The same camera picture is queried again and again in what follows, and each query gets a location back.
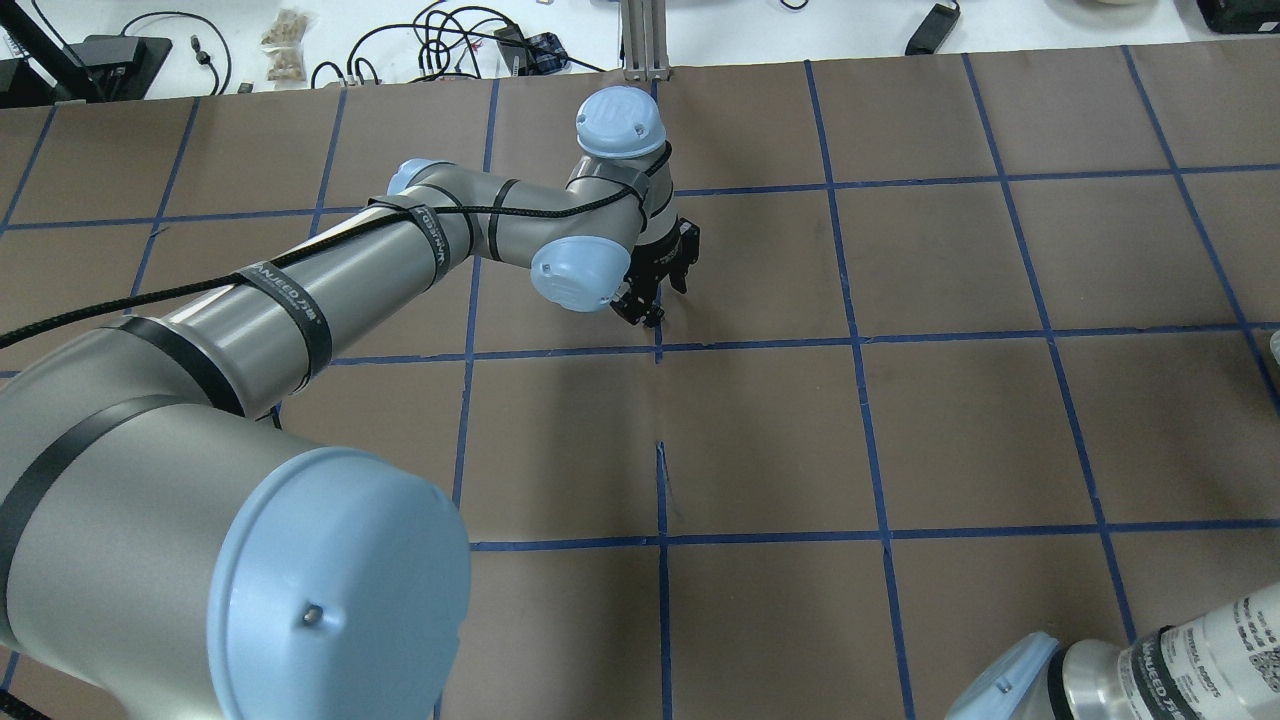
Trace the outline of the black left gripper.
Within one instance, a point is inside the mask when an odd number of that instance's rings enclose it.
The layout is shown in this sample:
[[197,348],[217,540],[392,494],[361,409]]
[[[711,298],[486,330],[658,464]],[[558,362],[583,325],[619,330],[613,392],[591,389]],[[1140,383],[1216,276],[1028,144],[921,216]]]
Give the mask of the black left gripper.
[[663,281],[681,295],[689,292],[689,274],[700,259],[701,229],[678,218],[672,229],[653,243],[637,246],[623,275],[622,295],[611,300],[612,311],[630,325],[655,329],[666,318],[658,301]]

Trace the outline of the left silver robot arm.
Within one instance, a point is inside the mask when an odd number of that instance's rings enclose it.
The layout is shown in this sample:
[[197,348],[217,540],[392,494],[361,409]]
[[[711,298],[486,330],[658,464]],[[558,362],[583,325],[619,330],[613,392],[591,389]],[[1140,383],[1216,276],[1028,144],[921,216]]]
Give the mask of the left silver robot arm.
[[559,188],[410,159],[289,252],[6,333],[111,316],[3,387],[3,646],[131,719],[430,717],[468,611],[460,510],[268,414],[472,258],[658,324],[698,260],[658,102],[600,88],[573,124]]

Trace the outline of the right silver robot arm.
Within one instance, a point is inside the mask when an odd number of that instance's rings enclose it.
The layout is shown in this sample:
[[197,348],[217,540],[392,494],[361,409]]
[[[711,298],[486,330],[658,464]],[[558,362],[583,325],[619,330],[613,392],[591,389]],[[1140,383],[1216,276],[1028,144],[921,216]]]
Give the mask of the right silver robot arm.
[[947,719],[1276,719],[1279,585],[1117,647],[1036,632],[993,661]]

